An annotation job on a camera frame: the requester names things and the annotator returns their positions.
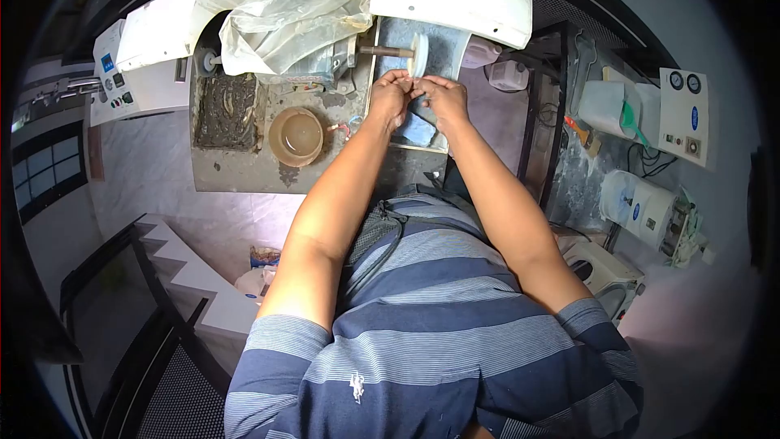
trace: blue striped shirt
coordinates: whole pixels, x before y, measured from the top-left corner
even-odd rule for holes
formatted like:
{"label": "blue striped shirt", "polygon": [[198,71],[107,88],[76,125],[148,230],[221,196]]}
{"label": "blue striped shirt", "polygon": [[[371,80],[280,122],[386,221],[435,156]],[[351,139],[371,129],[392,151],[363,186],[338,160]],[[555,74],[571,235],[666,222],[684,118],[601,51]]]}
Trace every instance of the blue striped shirt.
{"label": "blue striped shirt", "polygon": [[520,292],[461,210],[415,194],[423,217],[358,260],[333,336],[257,319],[225,402],[233,437],[627,437],[642,408],[637,364],[593,298],[551,316]]}

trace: blue sponge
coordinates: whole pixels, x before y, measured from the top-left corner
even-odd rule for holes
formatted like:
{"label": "blue sponge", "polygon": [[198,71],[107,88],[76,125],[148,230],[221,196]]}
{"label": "blue sponge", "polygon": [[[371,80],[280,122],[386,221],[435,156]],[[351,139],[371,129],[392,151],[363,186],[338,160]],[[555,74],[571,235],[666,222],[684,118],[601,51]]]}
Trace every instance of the blue sponge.
{"label": "blue sponge", "polygon": [[406,111],[406,120],[400,128],[395,129],[395,134],[407,138],[418,146],[428,146],[436,134],[436,128],[414,112]]}

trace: window frame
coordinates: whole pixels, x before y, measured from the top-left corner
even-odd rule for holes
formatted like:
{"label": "window frame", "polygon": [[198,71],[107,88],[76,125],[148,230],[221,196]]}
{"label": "window frame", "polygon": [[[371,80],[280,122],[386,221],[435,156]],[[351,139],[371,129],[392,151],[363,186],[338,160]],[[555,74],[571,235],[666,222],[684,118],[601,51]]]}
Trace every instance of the window frame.
{"label": "window frame", "polygon": [[[22,225],[25,225],[33,217],[41,213],[41,211],[43,211],[47,207],[51,206],[54,202],[57,202],[58,200],[62,199],[64,196],[68,195],[70,192],[78,189],[79,187],[85,185],[88,182],[87,169],[84,163],[83,136],[84,136],[83,121],[76,121],[70,124],[65,124],[59,128],[54,128],[51,131],[44,132],[43,134],[40,134],[34,137],[33,139],[29,139],[12,149],[11,151],[12,166],[15,167],[18,163],[21,163],[22,161],[26,160],[30,156],[34,155],[37,152],[45,150],[46,148],[52,148],[52,156],[53,156],[54,145],[60,141],[65,141],[67,139],[76,137],[79,146],[78,155],[72,155],[69,156],[68,158],[65,158],[57,162],[57,163],[61,163],[74,156],[78,156],[79,169],[80,169],[79,173],[73,174],[72,176],[66,178],[65,180],[57,180],[55,174],[54,186],[42,192],[40,195],[36,197],[33,197],[31,192],[30,201],[25,206],[18,209],[19,218],[22,220]],[[54,165],[57,163],[54,163],[54,160],[52,158],[52,169],[54,169]],[[31,179],[32,177],[30,176],[29,168],[28,168],[26,182],[29,184]],[[15,191],[17,189],[15,181],[13,182],[13,185]]]}

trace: plastic bowl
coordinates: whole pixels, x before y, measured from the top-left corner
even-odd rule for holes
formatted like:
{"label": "plastic bowl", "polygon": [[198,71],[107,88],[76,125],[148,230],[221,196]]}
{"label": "plastic bowl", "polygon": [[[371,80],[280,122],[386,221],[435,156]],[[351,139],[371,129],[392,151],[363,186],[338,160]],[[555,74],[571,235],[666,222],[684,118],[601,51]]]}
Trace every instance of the plastic bowl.
{"label": "plastic bowl", "polygon": [[279,161],[300,168],[322,151],[323,129],[317,117],[302,107],[280,112],[268,129],[268,144]]}

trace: man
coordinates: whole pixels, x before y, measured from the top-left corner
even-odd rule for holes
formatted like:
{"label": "man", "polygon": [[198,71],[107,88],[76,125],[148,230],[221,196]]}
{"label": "man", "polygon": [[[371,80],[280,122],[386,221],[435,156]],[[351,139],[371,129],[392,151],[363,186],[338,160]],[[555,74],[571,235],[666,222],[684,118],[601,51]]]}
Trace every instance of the man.
{"label": "man", "polygon": [[[478,220],[421,187],[365,216],[390,135],[423,94]],[[370,106],[292,222],[233,376],[226,436],[632,434],[634,357],[469,122],[466,89],[394,70]]]}

